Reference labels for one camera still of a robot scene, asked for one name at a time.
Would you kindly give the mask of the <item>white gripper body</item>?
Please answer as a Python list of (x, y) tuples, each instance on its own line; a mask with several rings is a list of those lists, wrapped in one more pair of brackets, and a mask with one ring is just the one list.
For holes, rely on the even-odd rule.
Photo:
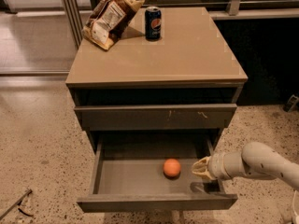
[(211, 180), (225, 180), (228, 178), (224, 167), (224, 154), (215, 153), (209, 157), (207, 170), (209, 172), (209, 178)]

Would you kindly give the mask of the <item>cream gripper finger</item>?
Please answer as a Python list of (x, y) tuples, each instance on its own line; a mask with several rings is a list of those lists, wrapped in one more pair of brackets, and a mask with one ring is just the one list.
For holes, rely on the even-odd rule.
[(200, 171), (200, 170), (192, 170), (194, 175), (197, 175), (205, 180), (215, 180), (216, 177), (213, 176), (208, 170)]
[(211, 157), (210, 156), (206, 156), (202, 159), (200, 159), (199, 161), (197, 161), (194, 166), (197, 168), (197, 169), (206, 169), (208, 167), (208, 164), (209, 164), (209, 161), (210, 161)]

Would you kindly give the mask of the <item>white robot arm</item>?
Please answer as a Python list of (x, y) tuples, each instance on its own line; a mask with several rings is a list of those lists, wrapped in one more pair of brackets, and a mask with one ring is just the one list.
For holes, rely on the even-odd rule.
[(248, 143), (241, 151), (214, 153), (204, 157), (192, 165), (192, 173), (208, 180), (278, 178), (299, 190), (299, 165), (259, 142)]

